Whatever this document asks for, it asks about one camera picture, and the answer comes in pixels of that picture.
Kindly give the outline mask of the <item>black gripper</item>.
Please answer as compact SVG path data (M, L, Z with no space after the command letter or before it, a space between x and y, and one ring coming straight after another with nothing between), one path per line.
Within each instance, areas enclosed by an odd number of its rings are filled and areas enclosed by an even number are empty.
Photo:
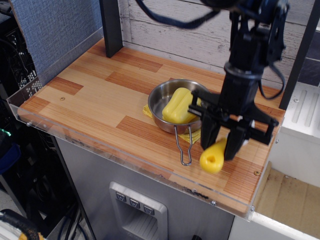
M229 62L224 70L221 93L193 90L188 111L201 119L203 150L216 142L221 126L230 129L224 150L224 159L230 161L250 138L269 145L279 122L255 105L262 71L238 69Z

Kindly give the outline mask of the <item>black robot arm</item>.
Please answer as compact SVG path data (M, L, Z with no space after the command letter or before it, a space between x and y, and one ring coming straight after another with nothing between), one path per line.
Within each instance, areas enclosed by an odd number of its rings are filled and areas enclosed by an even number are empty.
M192 91L189 111L201 120L201 147L216 142L221 127L230 130L224 158L232 160L244 141L254 139L268 145L278 121L255 105L263 92L262 76L270 68L283 74L274 63L285 49L284 27L289 10L286 0L207 0L214 10L230 12L230 57L224 65L225 78L219 94Z

